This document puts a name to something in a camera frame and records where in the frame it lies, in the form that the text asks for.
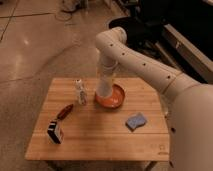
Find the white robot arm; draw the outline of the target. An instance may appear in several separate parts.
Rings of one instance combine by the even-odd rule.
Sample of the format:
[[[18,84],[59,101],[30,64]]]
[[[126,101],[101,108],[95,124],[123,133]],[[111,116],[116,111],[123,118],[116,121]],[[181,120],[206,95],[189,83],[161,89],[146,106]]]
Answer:
[[[203,84],[180,70],[126,46],[121,27],[96,36],[100,52],[97,95],[112,95],[112,74],[121,64],[170,102],[170,166],[168,171],[213,171],[213,85]]]

